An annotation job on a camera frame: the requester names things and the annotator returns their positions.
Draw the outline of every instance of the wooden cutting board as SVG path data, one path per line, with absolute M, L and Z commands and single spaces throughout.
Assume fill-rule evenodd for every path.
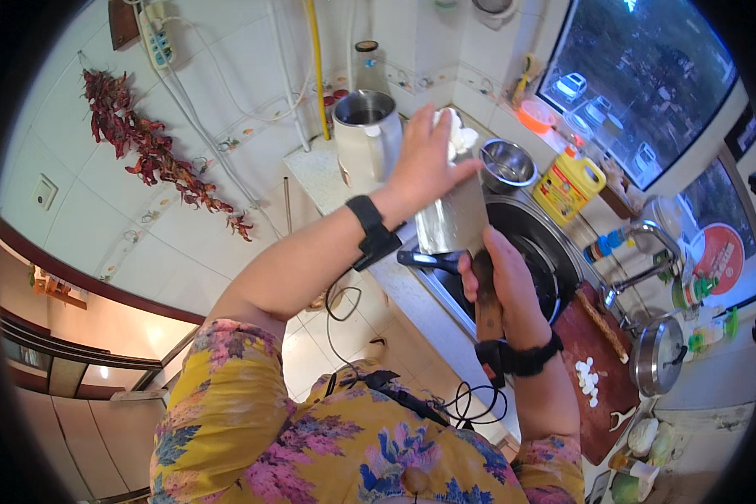
M 585 297 L 596 306 L 599 296 L 587 281 L 580 285 Z M 632 343 L 611 314 L 603 314 L 605 322 L 616 332 L 619 340 L 630 353 Z M 619 436 L 625 431 L 630 418 L 619 429 L 608 432 L 612 427 L 610 414 L 614 411 L 626 413 L 639 403 L 638 389 L 630 381 L 630 367 L 622 364 L 602 331 L 596 326 L 578 300 L 572 300 L 552 325 L 552 329 L 563 339 L 563 360 L 568 375 L 572 378 L 574 392 L 580 404 L 580 446 L 583 455 L 594 465 L 599 465 L 614 447 Z M 599 374 L 596 399 L 599 404 L 591 408 L 590 396 L 584 395 L 577 380 L 574 365 L 577 360 L 585 362 L 593 357 L 591 373 Z

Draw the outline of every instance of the cleaver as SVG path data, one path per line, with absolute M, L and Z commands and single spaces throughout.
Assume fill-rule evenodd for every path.
M 420 252 L 428 255 L 467 250 L 479 281 L 475 303 L 476 339 L 504 339 L 502 309 L 493 284 L 493 262 L 484 249 L 487 207 L 479 174 L 468 177 L 445 196 L 414 216 Z

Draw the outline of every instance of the yellow gas pipe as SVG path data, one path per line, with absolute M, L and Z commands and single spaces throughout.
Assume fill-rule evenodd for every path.
M 323 96 L 323 57 L 319 48 L 319 28 L 317 27 L 317 12 L 313 8 L 313 0 L 308 0 L 308 20 L 311 23 L 311 38 L 313 39 L 313 59 L 317 65 L 317 101 L 319 104 L 319 120 L 323 124 L 325 140 L 331 139 L 331 132 L 325 121 L 325 97 Z

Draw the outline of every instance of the kitchen faucet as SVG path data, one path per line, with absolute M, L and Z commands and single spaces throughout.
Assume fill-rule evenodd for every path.
M 607 287 L 604 285 L 600 287 L 599 298 L 602 305 L 607 310 L 610 310 L 610 308 L 614 304 L 614 301 L 616 300 L 616 297 L 619 294 L 624 292 L 626 289 L 638 284 L 639 282 L 645 281 L 649 277 L 659 275 L 667 269 L 673 267 L 682 255 L 680 247 L 678 246 L 675 239 L 669 236 L 669 234 L 664 231 L 663 227 L 660 227 L 658 224 L 651 220 L 642 220 L 631 223 L 629 226 L 622 228 L 622 234 L 626 238 L 631 238 L 636 235 L 652 235 L 655 238 L 659 239 L 662 244 L 664 244 L 664 247 L 666 247 L 667 252 L 669 253 L 669 257 L 667 258 L 667 260 L 645 269 L 638 275 L 626 278 L 625 280 L 615 281 Z

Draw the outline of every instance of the kitchen counter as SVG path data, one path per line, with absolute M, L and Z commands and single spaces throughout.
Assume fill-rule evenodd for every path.
M 480 133 L 480 142 L 493 138 L 492 133 L 481 126 L 474 126 L 471 124 L 472 121 L 466 120 L 465 123 L 467 126 L 474 127 Z M 319 211 L 323 215 L 328 215 L 341 207 L 347 199 L 355 196 L 355 192 L 343 183 L 337 162 L 335 141 L 325 141 L 322 137 L 317 137 L 310 142 L 310 145 L 311 152 L 304 152 L 301 148 L 298 148 L 285 156 L 283 161 L 314 201 Z M 531 200 L 531 196 L 528 194 L 522 194 L 522 197 Z M 398 236 L 404 244 L 415 239 L 416 235 L 413 220 L 398 232 Z M 457 324 L 410 268 L 398 265 L 395 254 L 390 254 L 371 266 L 368 271 L 375 277 L 386 295 L 417 327 L 461 380 L 471 384 L 486 382 L 487 378 L 484 371 L 475 358 L 473 336 L 467 334 Z M 498 443 L 507 433 L 518 440 L 521 438 L 514 403 L 514 391 L 507 386 L 504 389 L 504 394 L 509 400 L 508 411 L 504 418 L 492 426 L 476 426 L 476 429 L 494 444 Z M 493 399 L 493 392 L 487 389 L 478 390 L 475 392 L 475 398 L 478 398 L 484 405 L 489 405 Z M 651 402 L 643 401 L 637 415 L 649 411 L 650 408 Z M 503 413 L 504 402 L 500 398 L 496 402 L 493 414 L 496 418 L 499 418 Z M 611 450 L 608 458 L 622 447 L 626 440 L 625 433 L 634 424 L 635 422 L 631 422 L 623 431 L 622 437 Z M 607 458 L 601 465 L 593 466 L 583 457 L 583 465 L 586 490 L 589 491 L 594 479 L 608 470 L 606 467 Z

